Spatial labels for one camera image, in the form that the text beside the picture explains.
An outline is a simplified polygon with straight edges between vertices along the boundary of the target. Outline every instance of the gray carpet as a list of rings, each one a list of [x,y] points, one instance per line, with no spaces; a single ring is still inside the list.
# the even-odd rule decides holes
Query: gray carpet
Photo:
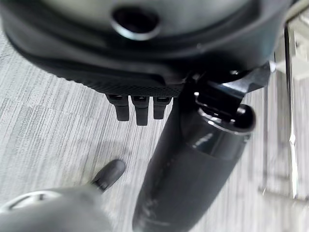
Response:
[[[306,207],[278,197],[264,198],[258,192],[266,173],[270,189],[289,190],[284,82],[281,75],[273,75],[268,90],[246,97],[256,111],[255,132],[241,162],[193,232],[309,230]],[[304,197],[309,193],[309,80],[295,85]],[[135,200],[169,111],[170,106],[165,119],[157,121],[150,107],[149,125],[138,127],[131,105],[130,121],[118,122],[104,95],[39,70],[0,34],[0,205],[32,190],[86,183],[104,164],[121,158],[127,170],[103,195],[102,208],[115,232],[130,232]]]

